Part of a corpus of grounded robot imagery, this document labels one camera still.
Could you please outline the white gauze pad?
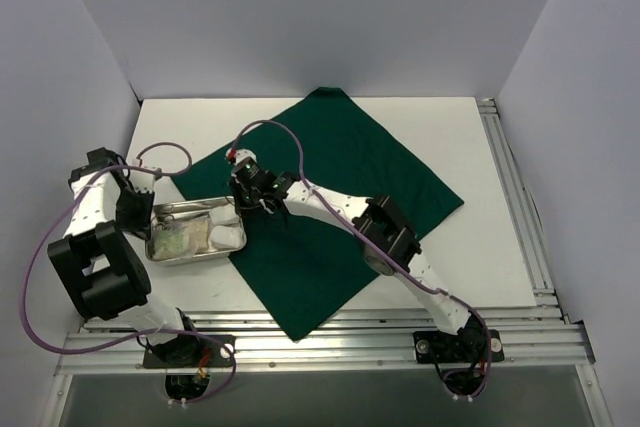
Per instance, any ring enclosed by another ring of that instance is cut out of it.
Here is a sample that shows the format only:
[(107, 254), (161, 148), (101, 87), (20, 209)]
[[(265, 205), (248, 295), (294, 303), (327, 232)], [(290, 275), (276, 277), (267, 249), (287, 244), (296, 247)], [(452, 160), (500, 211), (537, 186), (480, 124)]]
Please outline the white gauze pad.
[(237, 227), (215, 225), (209, 234), (209, 243), (216, 249), (239, 249), (243, 242), (243, 231)]
[(239, 220), (235, 207), (232, 205), (214, 207), (208, 215), (213, 225), (231, 225)]

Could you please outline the green-filled clear plastic bag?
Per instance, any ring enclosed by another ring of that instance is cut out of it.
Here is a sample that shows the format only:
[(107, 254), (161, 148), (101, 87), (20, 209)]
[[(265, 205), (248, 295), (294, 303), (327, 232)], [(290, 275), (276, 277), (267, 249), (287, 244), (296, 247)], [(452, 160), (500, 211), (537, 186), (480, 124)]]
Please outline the green-filled clear plastic bag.
[(179, 257), (189, 249), (189, 239), (182, 230), (160, 230), (153, 237), (153, 253), (157, 258)]

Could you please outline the stainless steel instrument tray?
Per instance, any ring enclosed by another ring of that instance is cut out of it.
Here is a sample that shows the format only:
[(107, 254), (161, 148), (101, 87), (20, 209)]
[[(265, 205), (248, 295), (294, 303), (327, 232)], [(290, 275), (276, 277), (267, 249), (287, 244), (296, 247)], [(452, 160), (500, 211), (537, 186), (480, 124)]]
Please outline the stainless steel instrument tray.
[[(200, 199), (200, 200), (195, 200), (195, 201), (174, 202), (174, 203), (196, 203), (196, 202), (203, 202), (203, 203), (207, 203), (207, 204), (213, 204), (214, 207), (224, 206), (224, 205), (232, 205), (232, 206), (234, 206), (233, 201), (228, 196), (208, 198), (208, 199)], [(210, 231), (209, 231), (209, 234), (210, 234), (212, 227), (215, 226), (215, 225), (212, 224), (211, 220), (209, 219), (209, 216), (208, 217), (203, 217), (203, 218), (206, 218), (210, 222)], [(155, 262), (155, 263), (158, 263), (158, 264), (170, 265), (170, 264), (181, 264), (181, 263), (188, 263), (188, 262), (197, 262), (197, 261), (202, 261), (202, 260), (211, 260), (211, 259), (217, 259), (217, 258), (226, 258), (229, 255), (231, 255), (232, 253), (235, 253), (235, 252), (238, 252), (238, 251), (242, 250), (245, 247), (246, 243), (247, 243), (247, 237), (246, 237), (246, 233), (245, 233), (245, 229), (244, 229), (244, 224), (243, 224), (243, 221), (242, 221), (241, 217), (239, 216), (239, 220), (238, 220), (237, 223), (234, 223), (234, 224), (231, 224), (231, 225), (225, 225), (225, 226), (237, 227), (238, 229), (241, 229), (243, 231), (244, 242), (243, 242), (242, 247), (239, 248), (239, 249), (216, 249), (213, 246), (211, 246), (210, 243), (209, 243), (209, 248), (204, 252), (196, 253), (196, 252), (190, 251), (188, 249), (188, 251), (185, 254), (183, 254), (183, 255), (181, 255), (179, 257), (170, 257), (170, 258), (157, 258), (157, 257), (155, 257), (154, 253), (153, 253), (153, 237), (154, 237), (154, 235), (160, 230), (182, 230), (183, 231), (183, 224), (184, 223), (185, 222), (174, 222), (174, 223), (166, 224), (166, 225), (153, 226), (152, 225), (152, 217), (151, 217), (151, 237), (150, 237), (149, 240), (147, 240), (145, 242), (145, 255), (146, 255), (147, 259), (150, 260), (151, 262)]]

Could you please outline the tan-filled clear plastic bag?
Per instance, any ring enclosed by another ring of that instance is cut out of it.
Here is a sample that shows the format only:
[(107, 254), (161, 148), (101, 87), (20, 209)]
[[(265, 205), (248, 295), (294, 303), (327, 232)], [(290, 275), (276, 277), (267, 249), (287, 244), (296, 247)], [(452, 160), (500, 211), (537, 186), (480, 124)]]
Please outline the tan-filled clear plastic bag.
[(183, 224), (187, 248), (196, 253), (209, 248), (210, 222), (206, 218), (192, 219)]

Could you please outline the steel surgical scissors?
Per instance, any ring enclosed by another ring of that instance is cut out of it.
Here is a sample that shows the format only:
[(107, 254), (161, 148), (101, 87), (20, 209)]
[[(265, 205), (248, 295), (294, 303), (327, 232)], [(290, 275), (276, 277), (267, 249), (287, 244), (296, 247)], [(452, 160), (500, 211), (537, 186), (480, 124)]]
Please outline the steel surgical scissors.
[(156, 205), (153, 207), (152, 225), (159, 226), (208, 217), (213, 208), (213, 204), (203, 202)]

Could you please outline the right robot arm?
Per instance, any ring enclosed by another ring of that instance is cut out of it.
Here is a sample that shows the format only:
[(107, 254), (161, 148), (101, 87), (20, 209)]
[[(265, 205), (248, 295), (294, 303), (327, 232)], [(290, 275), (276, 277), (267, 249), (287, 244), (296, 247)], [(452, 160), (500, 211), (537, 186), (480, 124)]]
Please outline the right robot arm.
[(491, 337), (481, 316), (446, 287), (423, 253), (418, 235), (391, 197), (357, 197), (332, 191), (298, 175), (275, 175), (247, 155), (232, 162), (231, 187), (243, 207), (313, 219), (353, 235), (365, 263), (392, 277), (431, 314), (455, 359), (489, 363)]

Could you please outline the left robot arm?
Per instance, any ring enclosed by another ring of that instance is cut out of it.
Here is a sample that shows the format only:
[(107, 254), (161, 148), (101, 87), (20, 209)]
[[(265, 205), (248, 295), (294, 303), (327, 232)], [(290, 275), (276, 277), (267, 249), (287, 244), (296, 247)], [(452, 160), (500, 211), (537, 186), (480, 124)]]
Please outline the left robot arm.
[(129, 171), (107, 148), (88, 153), (72, 171), (75, 207), (63, 237), (47, 255), (78, 313), (86, 320), (117, 319), (142, 334), (145, 347), (174, 367), (194, 364), (206, 349), (191, 319), (152, 294), (145, 266), (130, 244), (148, 241), (156, 177)]

